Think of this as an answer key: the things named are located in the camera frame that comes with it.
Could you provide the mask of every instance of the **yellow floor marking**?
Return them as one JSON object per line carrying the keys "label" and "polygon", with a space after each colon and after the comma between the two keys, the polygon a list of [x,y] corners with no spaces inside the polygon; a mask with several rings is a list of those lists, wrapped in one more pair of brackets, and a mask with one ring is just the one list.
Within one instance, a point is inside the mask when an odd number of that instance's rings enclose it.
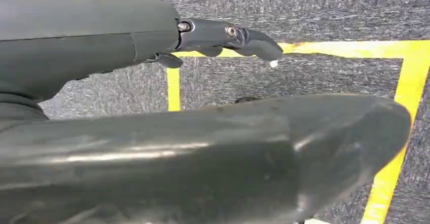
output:
{"label": "yellow floor marking", "polygon": [[[328,54],[346,58],[403,58],[395,101],[405,106],[412,121],[418,110],[430,66],[430,40],[279,43],[283,53]],[[205,57],[198,52],[178,52],[178,57]],[[243,57],[224,49],[218,57]],[[179,71],[167,70],[169,110],[180,109]],[[405,148],[375,177],[361,224],[383,224],[397,185]]]}
{"label": "yellow floor marking", "polygon": [[[421,102],[428,69],[430,67],[429,45],[416,43],[403,60],[396,89],[395,101],[404,105],[411,114],[412,122]],[[405,158],[406,146],[376,176],[361,224],[383,224],[389,210],[399,174]]]}
{"label": "yellow floor marking", "polygon": [[178,68],[167,69],[167,101],[169,111],[181,110],[180,74]]}

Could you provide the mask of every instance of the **small white object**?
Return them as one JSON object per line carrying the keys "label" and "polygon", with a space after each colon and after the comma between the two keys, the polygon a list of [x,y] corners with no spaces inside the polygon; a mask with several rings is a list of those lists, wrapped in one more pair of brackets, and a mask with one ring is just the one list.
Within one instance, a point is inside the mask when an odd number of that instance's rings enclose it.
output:
{"label": "small white object", "polygon": [[305,221],[305,224],[330,224],[330,223],[324,222],[322,220],[310,219]]}
{"label": "small white object", "polygon": [[278,60],[270,61],[270,67],[272,68],[278,67]]}

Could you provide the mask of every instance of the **gray plastic casing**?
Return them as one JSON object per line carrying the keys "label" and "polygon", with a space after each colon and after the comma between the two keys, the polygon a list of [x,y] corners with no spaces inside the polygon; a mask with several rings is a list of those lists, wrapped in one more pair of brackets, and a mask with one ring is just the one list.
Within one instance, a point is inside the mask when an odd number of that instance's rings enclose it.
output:
{"label": "gray plastic casing", "polygon": [[157,0],[0,0],[0,93],[41,102],[70,80],[171,51],[178,18]]}

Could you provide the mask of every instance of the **metal screw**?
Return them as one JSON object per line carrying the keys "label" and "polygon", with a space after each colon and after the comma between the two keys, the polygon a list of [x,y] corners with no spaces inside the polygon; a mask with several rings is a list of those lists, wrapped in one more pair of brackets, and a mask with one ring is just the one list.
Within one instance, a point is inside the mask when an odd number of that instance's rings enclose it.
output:
{"label": "metal screw", "polygon": [[177,28],[179,29],[179,31],[189,31],[189,30],[191,30],[191,26],[187,22],[181,22],[181,23],[179,23],[177,25]]}
{"label": "metal screw", "polygon": [[237,36],[236,27],[234,27],[234,25],[227,25],[226,26],[226,34],[230,38],[235,38]]}

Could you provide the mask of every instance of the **gray carpet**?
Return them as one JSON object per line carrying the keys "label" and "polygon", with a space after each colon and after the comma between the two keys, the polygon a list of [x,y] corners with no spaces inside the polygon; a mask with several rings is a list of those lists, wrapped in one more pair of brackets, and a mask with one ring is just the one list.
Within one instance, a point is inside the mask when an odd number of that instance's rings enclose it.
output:
{"label": "gray carpet", "polygon": [[[227,19],[278,41],[430,39],[430,0],[165,0],[183,16]],[[184,108],[224,104],[238,96],[351,92],[393,97],[400,60],[285,55],[279,66],[253,58],[187,59]],[[166,78],[157,64],[71,82],[43,103],[52,118],[167,110]],[[387,222],[430,223],[430,91],[426,89],[399,188]],[[370,185],[317,218],[359,223]]]}

